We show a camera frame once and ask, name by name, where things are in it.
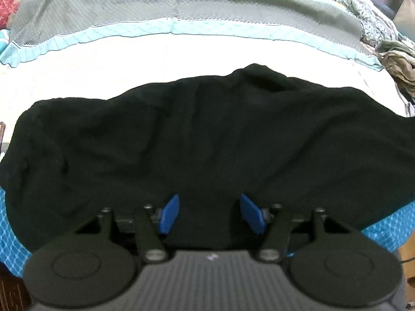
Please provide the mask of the patterned bedsheet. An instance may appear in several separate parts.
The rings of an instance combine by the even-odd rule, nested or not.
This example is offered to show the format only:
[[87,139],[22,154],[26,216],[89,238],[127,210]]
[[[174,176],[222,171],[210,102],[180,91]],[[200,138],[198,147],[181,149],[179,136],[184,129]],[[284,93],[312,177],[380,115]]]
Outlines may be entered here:
[[[324,70],[340,79],[346,76],[342,60],[301,44],[270,46],[263,40],[191,35],[156,35],[126,41],[114,38],[97,42],[92,49],[77,52],[71,48],[28,65],[2,67],[1,104],[18,106],[30,100],[33,106],[57,98],[109,100],[150,83],[227,76],[250,65],[265,66],[314,84]],[[20,277],[35,251],[26,249],[14,234],[6,213],[5,194],[1,187],[1,262]],[[248,244],[248,233],[242,223],[237,224],[239,240],[224,249]],[[395,250],[414,231],[414,199],[377,223],[358,230]]]

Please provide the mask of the olive crumpled garment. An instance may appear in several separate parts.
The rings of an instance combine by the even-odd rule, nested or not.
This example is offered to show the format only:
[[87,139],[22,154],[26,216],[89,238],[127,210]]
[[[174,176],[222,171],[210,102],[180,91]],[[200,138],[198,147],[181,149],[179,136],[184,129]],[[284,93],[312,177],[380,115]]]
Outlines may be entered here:
[[399,90],[414,99],[414,47],[401,41],[383,40],[376,47],[376,57]]

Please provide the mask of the blue white floral blanket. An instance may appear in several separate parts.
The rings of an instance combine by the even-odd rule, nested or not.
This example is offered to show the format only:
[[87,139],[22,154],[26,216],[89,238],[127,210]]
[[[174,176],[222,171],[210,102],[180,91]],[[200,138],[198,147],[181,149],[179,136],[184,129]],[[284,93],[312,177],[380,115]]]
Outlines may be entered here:
[[332,0],[344,6],[362,27],[361,41],[375,47],[382,41],[397,41],[398,30],[371,0]]

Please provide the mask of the black pants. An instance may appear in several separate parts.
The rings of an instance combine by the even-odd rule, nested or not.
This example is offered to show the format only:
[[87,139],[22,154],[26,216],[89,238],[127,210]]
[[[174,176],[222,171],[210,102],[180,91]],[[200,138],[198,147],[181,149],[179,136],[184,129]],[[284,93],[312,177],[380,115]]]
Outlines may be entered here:
[[103,207],[126,215],[173,194],[172,246],[234,246],[241,194],[364,229],[414,199],[414,120],[355,88],[250,65],[109,100],[39,101],[16,123],[1,187],[30,251]]

